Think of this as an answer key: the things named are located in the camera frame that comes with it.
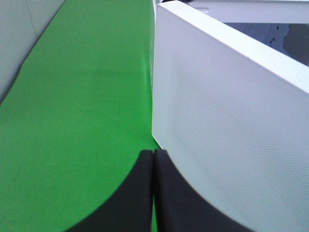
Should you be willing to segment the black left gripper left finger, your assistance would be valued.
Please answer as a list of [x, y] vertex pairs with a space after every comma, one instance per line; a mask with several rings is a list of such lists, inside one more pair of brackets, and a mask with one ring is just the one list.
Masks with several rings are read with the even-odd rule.
[[142, 150], [128, 176], [108, 200], [67, 231], [150, 232], [153, 161], [153, 151]]

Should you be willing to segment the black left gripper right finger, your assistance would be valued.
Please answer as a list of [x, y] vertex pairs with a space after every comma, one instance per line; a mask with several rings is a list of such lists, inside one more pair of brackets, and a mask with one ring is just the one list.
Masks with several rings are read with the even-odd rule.
[[159, 232], [250, 231], [203, 199], [162, 149], [154, 152], [154, 203]]

